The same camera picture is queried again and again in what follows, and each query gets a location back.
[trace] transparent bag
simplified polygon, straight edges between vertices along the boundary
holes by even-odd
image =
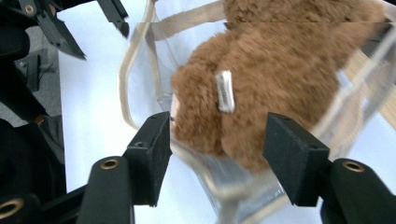
[[[198,45],[224,31],[224,21],[221,1],[147,1],[144,18],[135,27],[120,66],[120,106],[127,124],[138,129],[152,114],[175,113],[177,99],[172,94],[171,76]],[[395,43],[393,23],[371,58],[357,50],[339,72],[343,85],[311,130],[331,149],[331,160],[347,155],[365,122],[393,88]],[[171,148],[197,174],[218,214],[218,223],[256,223],[288,201],[270,169],[252,175],[234,161],[197,153],[173,137]]]

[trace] plush fur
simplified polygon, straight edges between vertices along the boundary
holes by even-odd
[[[173,132],[205,154],[227,156],[255,173],[266,116],[311,129],[338,90],[336,71],[383,21],[371,0],[224,0],[228,30],[210,38],[172,78],[180,107]],[[234,113],[218,110],[214,75],[233,74]]]

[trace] brass screw hole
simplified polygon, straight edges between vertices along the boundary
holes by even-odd
[[[100,167],[104,170],[111,170],[111,169],[116,168],[119,164],[120,164],[120,162],[117,160],[108,160],[108,161],[102,162],[102,164],[100,164]]]
[[[12,199],[0,204],[0,220],[16,214],[23,207],[22,199]]]
[[[344,161],[343,165],[350,171],[357,172],[357,173],[364,172],[364,167],[362,167],[360,164],[358,164],[354,161]]]
[[[25,7],[25,11],[26,11],[27,14],[33,14],[33,13],[35,13],[35,9],[32,7],[32,5],[27,5],[27,6]]]

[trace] white tag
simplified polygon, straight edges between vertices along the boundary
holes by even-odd
[[[230,71],[223,71],[216,75],[219,95],[219,110],[226,113],[235,111],[233,100],[233,79]]]

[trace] bag handle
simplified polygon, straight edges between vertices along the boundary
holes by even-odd
[[[155,55],[155,45],[153,41],[164,40],[167,37],[175,35],[181,31],[194,27],[204,22],[220,21],[225,18],[221,0],[207,5],[196,7],[189,11],[180,12],[162,21],[155,22],[155,4],[156,0],[148,0],[146,3],[145,14],[142,22],[139,22],[134,28],[130,44],[126,50],[119,69],[119,98],[122,118],[132,128],[138,129],[131,116],[128,103],[128,79],[134,66],[137,53],[140,50],[143,41],[149,44],[149,61],[154,75],[154,84],[157,96],[161,91],[161,81],[158,71],[158,61]]]
[[[164,40],[191,27],[205,22],[225,19],[222,1],[218,0],[201,7],[177,13],[152,24],[154,40]]]

